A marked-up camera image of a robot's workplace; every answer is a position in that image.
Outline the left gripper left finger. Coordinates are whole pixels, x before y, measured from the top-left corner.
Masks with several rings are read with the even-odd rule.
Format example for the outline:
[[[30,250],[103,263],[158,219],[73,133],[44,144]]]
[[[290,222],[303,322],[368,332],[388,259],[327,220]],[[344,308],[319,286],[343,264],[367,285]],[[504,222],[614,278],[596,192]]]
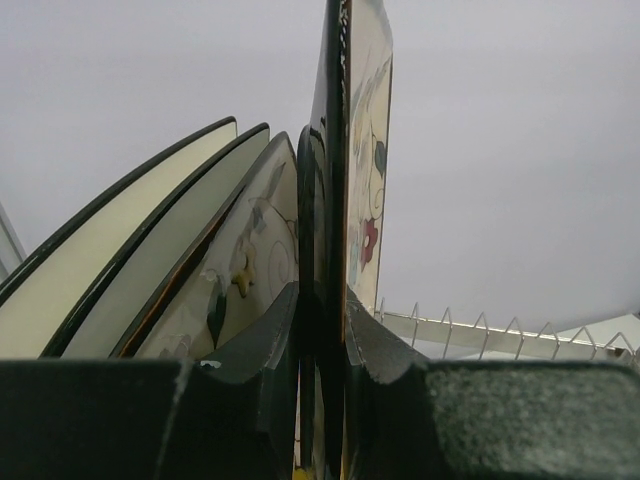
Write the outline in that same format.
[[[297,356],[288,284],[208,359],[1,365],[5,479],[288,479]]]

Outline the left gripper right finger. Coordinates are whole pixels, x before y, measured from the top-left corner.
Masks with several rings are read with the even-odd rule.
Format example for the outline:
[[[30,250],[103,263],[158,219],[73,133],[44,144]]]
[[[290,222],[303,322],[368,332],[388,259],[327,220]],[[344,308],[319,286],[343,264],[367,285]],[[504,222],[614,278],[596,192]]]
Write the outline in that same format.
[[[639,376],[604,362],[431,360],[345,303],[349,479],[635,479]]]

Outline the cream floral square plate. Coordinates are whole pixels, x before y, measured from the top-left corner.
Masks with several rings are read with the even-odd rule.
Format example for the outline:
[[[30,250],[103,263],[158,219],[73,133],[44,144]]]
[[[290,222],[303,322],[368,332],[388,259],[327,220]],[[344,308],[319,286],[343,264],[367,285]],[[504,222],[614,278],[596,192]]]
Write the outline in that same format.
[[[296,279],[296,172],[277,134],[110,346],[113,357],[204,359]]]
[[[297,151],[301,472],[342,473],[346,309],[377,303],[393,36],[380,1],[330,1]]]

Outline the white square plate black rim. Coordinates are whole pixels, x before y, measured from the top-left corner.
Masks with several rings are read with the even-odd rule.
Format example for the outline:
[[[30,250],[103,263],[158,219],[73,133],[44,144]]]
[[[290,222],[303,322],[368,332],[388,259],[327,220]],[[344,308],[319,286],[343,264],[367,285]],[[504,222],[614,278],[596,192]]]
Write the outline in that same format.
[[[36,358],[92,281],[150,213],[237,137],[229,116],[116,181],[36,248],[1,285],[1,356]]]

